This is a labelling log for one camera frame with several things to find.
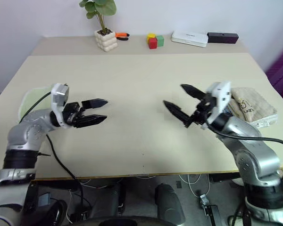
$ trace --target beige cloth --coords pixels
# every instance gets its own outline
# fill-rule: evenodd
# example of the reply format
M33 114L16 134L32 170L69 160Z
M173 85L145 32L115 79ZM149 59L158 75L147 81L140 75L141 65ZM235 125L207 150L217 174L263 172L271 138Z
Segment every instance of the beige cloth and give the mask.
M253 122L277 114L277 110L253 88L232 88L232 96L229 109L245 121Z

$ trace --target yellow block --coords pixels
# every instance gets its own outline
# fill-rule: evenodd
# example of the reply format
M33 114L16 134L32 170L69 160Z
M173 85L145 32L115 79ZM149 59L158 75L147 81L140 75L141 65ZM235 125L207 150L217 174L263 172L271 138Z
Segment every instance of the yellow block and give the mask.
M156 37L156 34L149 33L149 34L147 35L147 43L149 43L149 39L150 39L150 38L155 38L155 37Z

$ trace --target black cable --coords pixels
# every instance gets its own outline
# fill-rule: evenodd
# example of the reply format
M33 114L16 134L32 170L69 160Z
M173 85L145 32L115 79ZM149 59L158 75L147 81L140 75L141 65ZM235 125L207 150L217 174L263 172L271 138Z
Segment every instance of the black cable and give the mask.
M23 115L23 117L21 118L20 122L22 122L23 118L25 118L43 99L45 99L45 97L49 96L51 94L51 92L46 93L44 96L42 96L36 103L34 103L33 106L31 106L27 112Z
M283 144L283 140L276 139L276 138L268 138L268 137L241 137L241 136L228 135L228 134L219 132L219 131L216 130L211 124L209 124L207 115L205 115L205 114L204 114L204 119L205 119L206 124L208 125L208 128L209 128L212 132L214 132L214 133L216 133L216 134L218 134L218 135L220 135L220 136L223 136L223 137L228 137L228 138L237 139L237 140L262 140L262 141L272 141L272 142L277 142L277 143Z
M235 226L235 222L239 213L239 210L241 209L241 207L244 205L244 199L242 200L242 202L239 204L239 206L237 207L235 213L234 213L234 217L231 223L231 226Z
M60 159L58 158L57 154L56 154L56 151L53 147L53 144L52 144L52 141L50 139L50 137L46 134L46 137L49 141L49 144L51 146L51 149L52 149L52 153L55 157L55 159L57 160L57 162L60 164L60 166L72 177L72 179L77 183L79 189L80 189L80 193L81 193L81 208L83 210L84 208L84 205L83 205L83 201L84 201L84 194L83 194L83 186L81 185L81 182L75 177L75 175L73 175L73 173L60 161Z
M91 206L90 202L87 199L85 199L84 197L83 197L83 199L88 203L90 209L92 209L92 206Z
M34 103L33 106L31 106L27 112L23 115L23 117L21 118L20 122L22 122L23 118L25 118L44 98L46 98L47 96L49 96L51 94L51 92L48 92L46 93L44 96L42 96L36 103ZM76 179L76 177L73 175L73 173L60 161L60 159L57 157L57 154L56 154L56 151L53 147L53 143L50 139L50 137L46 134L46 137L50 143L50 146L51 146L51 150L52 150L52 153L53 155L55 156L55 159L57 160L57 162L60 164L60 166L73 178L73 180L77 183L79 189L80 189L80 192L81 192L81 208L83 209L83 201L84 201L84 195L83 195L83 187L80 183L80 181L78 179Z
M57 202L58 202L58 200L57 200L57 199L55 199L55 198L50 198L50 199L55 200L55 201L57 201Z

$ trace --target red block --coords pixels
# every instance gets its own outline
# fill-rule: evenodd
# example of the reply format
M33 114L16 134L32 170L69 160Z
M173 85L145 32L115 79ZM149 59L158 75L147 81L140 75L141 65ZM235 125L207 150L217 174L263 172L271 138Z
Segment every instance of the red block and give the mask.
M157 39L156 38L150 38L149 39L149 48L157 48Z

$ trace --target colored cube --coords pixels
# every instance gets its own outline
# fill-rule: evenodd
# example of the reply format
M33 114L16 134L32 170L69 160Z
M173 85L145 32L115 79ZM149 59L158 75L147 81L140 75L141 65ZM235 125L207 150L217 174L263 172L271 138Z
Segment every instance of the colored cube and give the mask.
M149 38L149 48L157 48L157 39L156 38Z
M147 43L149 43L149 39L150 38L155 38L156 37L156 34L153 34L153 33L150 33L147 35Z
M164 37L162 35L158 35L156 36L156 39L157 39L157 46L164 46Z

